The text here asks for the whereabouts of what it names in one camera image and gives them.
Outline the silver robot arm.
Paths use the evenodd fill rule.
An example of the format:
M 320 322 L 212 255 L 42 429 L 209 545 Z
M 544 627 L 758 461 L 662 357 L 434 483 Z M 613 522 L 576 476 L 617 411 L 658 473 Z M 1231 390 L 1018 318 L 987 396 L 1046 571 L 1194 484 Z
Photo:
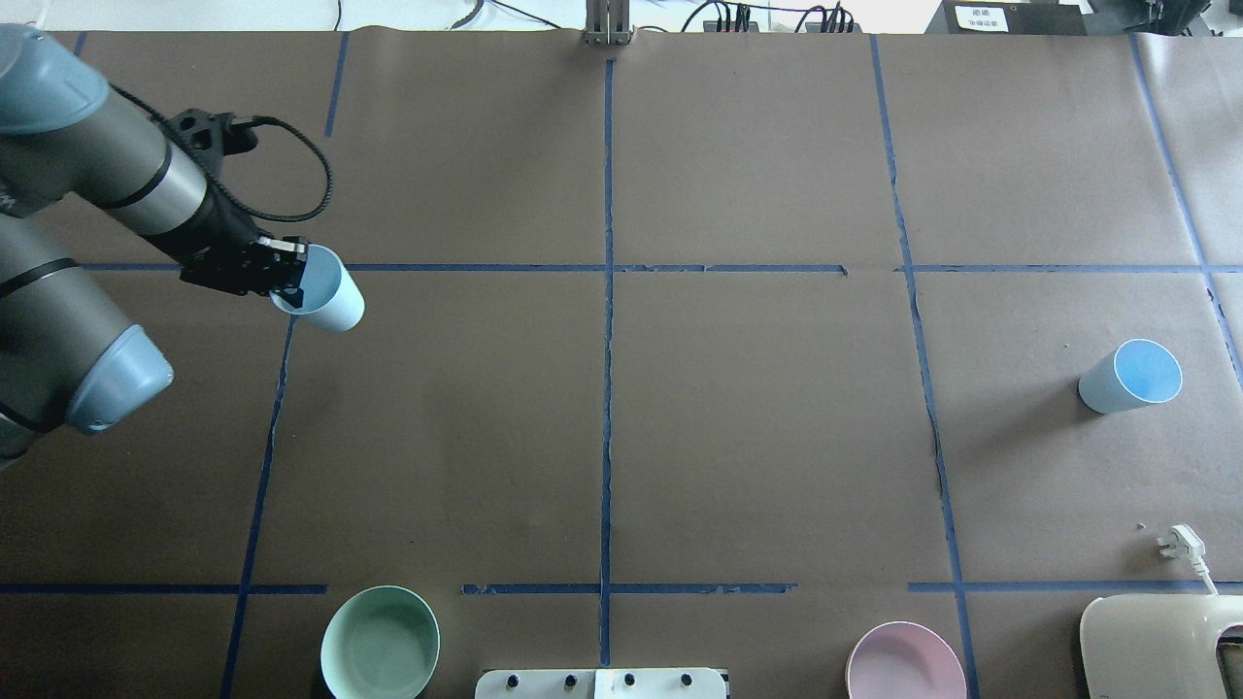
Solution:
M 172 384 L 155 341 L 77 245 L 128 231 L 181 282 L 307 307 L 310 244 L 277 236 L 222 185 L 271 116 L 162 116 L 31 25 L 1 31 L 2 465 L 62 427 L 108 430 Z

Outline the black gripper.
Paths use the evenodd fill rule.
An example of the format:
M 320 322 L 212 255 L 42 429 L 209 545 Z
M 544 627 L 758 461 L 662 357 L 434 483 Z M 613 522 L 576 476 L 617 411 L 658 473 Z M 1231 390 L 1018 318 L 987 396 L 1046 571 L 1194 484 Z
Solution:
M 266 233 L 216 190 L 170 230 L 170 256 L 181 265 L 181 282 L 231 295 L 302 296 L 308 249 L 305 236 Z

